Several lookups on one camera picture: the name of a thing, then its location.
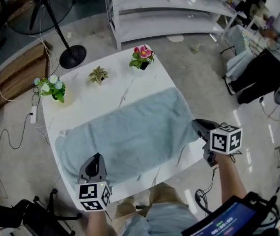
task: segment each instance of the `person's arm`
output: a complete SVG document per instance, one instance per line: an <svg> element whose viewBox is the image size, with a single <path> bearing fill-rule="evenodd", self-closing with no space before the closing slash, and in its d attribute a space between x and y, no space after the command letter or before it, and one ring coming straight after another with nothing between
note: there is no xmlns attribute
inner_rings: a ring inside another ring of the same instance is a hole
<svg viewBox="0 0 280 236"><path fill-rule="evenodd" d="M276 40L280 34L280 13L273 22L272 29L261 29L260 33L264 37Z"/></svg>
<svg viewBox="0 0 280 236"><path fill-rule="evenodd" d="M261 29L260 34L272 40L276 40L278 38L277 33L273 29Z"/></svg>
<svg viewBox="0 0 280 236"><path fill-rule="evenodd" d="M215 160L219 165L220 171L222 203L224 204L232 196L243 199L247 195L247 192L231 158L227 155L216 153Z"/></svg>
<svg viewBox="0 0 280 236"><path fill-rule="evenodd" d="M108 236L108 225L104 211L89 213L86 236Z"/></svg>

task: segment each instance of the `small plant pot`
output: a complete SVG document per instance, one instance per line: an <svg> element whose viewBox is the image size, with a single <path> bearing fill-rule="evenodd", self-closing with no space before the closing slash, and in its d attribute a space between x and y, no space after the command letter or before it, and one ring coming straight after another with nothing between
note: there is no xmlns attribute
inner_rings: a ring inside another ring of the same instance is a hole
<svg viewBox="0 0 280 236"><path fill-rule="evenodd" d="M150 63L145 61L141 64L140 69L144 71L148 67L148 65L150 65Z"/></svg>

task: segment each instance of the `white table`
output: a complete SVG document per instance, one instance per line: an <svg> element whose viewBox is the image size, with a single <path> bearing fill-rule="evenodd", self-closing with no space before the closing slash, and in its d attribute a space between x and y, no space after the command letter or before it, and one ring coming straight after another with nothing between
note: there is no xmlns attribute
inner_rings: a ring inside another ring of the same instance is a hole
<svg viewBox="0 0 280 236"><path fill-rule="evenodd" d="M65 103L67 92L75 95L70 106L62 108L61 103L54 102L51 96L43 98L44 119L54 158L61 178L78 209L82 209L82 206L76 200L75 191L62 171L55 148L56 138L65 130L175 86L157 57L145 71L129 67L132 53L133 49L122 51L63 75L60 79L67 87ZM109 73L109 78L105 79L101 86L88 82L89 73L99 65ZM140 178L134 177L113 186L111 202L146 190L196 163L203 157L204 145L205 142L199 138L186 145L180 160L174 158L144 173Z"/></svg>

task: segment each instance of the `chair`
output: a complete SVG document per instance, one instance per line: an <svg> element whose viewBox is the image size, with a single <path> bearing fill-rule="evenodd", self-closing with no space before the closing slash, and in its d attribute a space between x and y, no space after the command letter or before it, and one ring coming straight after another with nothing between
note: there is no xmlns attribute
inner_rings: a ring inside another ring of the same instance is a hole
<svg viewBox="0 0 280 236"><path fill-rule="evenodd" d="M49 204L44 209L34 197L33 203L21 200L13 208L0 206L0 227L17 228L23 222L25 228L33 236L74 236L75 231L67 232L59 223L64 220L77 220L82 217L78 213L76 217L62 217L54 214L53 195L57 193L53 189L50 193Z"/></svg>

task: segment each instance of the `white flower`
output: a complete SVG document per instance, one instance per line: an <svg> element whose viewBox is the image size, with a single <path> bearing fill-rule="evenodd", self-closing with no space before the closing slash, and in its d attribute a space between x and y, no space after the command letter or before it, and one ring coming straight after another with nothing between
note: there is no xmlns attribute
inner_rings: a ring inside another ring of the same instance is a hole
<svg viewBox="0 0 280 236"><path fill-rule="evenodd" d="M58 81L58 76L53 74L50 78L50 83L55 84Z"/></svg>
<svg viewBox="0 0 280 236"><path fill-rule="evenodd" d="M42 91L44 91L44 92L49 92L49 90L50 90L49 85L48 85L47 83L45 83L45 84L42 86Z"/></svg>

